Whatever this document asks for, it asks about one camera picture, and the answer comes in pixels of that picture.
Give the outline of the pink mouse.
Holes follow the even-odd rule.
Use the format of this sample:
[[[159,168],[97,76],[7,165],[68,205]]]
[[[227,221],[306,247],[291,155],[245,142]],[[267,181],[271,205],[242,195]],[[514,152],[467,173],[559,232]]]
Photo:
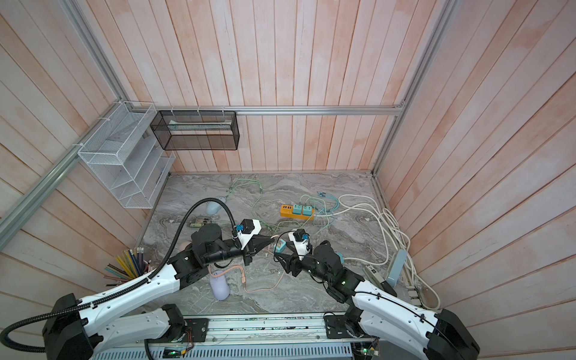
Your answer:
[[[182,244],[180,244],[178,251],[186,251],[191,247],[191,242],[190,241],[185,241]]]

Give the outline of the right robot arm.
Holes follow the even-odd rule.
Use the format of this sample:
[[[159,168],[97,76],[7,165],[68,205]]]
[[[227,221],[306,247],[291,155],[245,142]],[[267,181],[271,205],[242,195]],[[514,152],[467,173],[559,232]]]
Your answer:
[[[374,286],[341,263],[329,241],[313,253],[276,253],[285,272],[318,278],[337,302],[348,304],[348,331],[388,341],[419,359],[477,359],[480,346],[450,310],[437,313],[410,304]]]

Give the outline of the teal USB charger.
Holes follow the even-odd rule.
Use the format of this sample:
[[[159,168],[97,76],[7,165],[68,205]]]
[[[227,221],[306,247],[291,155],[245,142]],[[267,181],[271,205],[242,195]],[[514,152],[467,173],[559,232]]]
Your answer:
[[[282,253],[284,251],[284,249],[286,248],[286,246],[287,246],[287,243],[283,239],[279,238],[279,240],[277,241],[277,244],[274,248],[274,252],[275,253]]]

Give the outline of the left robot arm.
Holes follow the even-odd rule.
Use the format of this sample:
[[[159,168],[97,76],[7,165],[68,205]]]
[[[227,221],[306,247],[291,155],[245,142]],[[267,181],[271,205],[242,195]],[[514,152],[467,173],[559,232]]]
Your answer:
[[[236,223],[225,208],[232,237],[224,239],[222,229],[214,223],[201,226],[189,244],[176,253],[177,239],[157,268],[108,291],[83,298],[74,294],[61,297],[49,313],[15,322],[1,331],[1,344],[26,353],[45,353],[48,359],[90,359],[102,351],[115,334],[112,324],[126,313],[159,297],[176,293],[204,278],[209,265],[241,257],[249,265],[253,257],[273,243],[271,236],[261,234],[258,220]],[[43,346],[32,346],[11,339],[10,334],[33,323],[43,323]]]

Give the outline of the lavender wireless mouse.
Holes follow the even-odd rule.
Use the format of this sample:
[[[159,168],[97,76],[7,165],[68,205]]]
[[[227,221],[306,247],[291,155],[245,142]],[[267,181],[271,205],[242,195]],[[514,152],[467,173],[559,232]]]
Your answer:
[[[227,283],[225,274],[222,271],[216,271],[211,274],[209,283],[211,291],[218,301],[226,300],[230,295],[230,288]]]

